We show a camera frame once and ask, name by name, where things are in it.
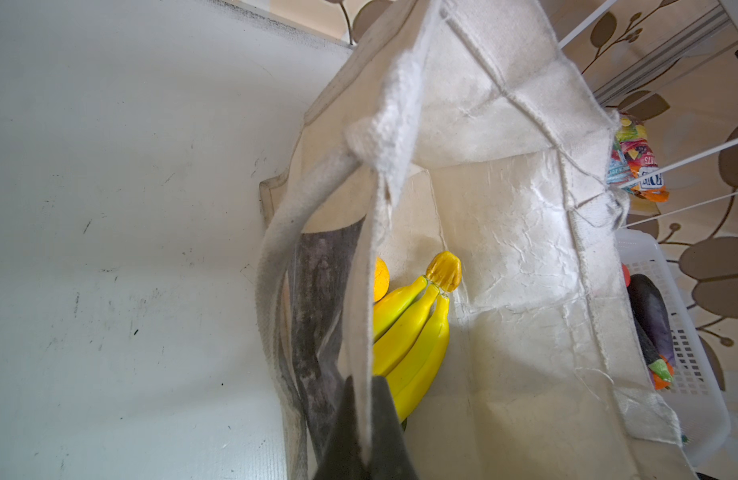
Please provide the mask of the yellow red mango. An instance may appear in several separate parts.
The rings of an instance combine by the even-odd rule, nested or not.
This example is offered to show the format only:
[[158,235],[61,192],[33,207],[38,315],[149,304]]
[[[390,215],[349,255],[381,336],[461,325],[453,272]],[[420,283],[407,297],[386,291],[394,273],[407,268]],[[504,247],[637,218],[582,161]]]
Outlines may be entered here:
[[384,298],[389,290],[390,272],[386,262],[381,258],[376,258],[375,280],[374,280],[374,296],[373,301],[379,302]]

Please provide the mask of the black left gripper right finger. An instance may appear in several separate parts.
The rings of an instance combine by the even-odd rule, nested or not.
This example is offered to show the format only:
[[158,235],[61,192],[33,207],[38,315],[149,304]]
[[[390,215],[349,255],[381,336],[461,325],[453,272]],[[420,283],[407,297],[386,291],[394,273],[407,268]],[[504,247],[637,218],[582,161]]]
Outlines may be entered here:
[[372,378],[372,480],[417,480],[387,380]]

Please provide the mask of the cream Monet print tote bag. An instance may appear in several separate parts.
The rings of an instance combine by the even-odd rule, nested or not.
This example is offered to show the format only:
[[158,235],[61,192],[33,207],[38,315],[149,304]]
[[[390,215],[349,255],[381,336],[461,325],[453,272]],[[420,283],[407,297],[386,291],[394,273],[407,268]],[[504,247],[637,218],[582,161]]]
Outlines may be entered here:
[[402,423],[418,479],[691,479],[654,390],[605,181],[618,117],[537,1],[396,1],[308,110],[256,304],[286,472],[314,479],[353,378],[372,456],[376,258],[462,263],[450,340]]

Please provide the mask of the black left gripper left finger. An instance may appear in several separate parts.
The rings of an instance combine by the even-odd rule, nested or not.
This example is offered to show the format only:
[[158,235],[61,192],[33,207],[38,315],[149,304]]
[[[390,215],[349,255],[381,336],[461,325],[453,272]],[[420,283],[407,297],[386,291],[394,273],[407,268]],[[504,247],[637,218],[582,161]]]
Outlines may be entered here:
[[335,424],[315,473],[315,480],[368,479],[367,466],[361,458],[358,438],[356,400],[353,378],[344,385]]

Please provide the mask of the yellow green banana bunch back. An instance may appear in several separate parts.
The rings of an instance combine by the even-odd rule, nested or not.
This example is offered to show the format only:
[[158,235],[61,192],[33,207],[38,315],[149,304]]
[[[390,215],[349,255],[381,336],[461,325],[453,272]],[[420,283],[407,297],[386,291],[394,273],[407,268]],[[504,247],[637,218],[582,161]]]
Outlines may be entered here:
[[431,388],[450,340],[451,294],[462,281],[462,263],[449,251],[437,254],[424,275],[390,289],[373,306],[373,367],[390,387],[404,423]]

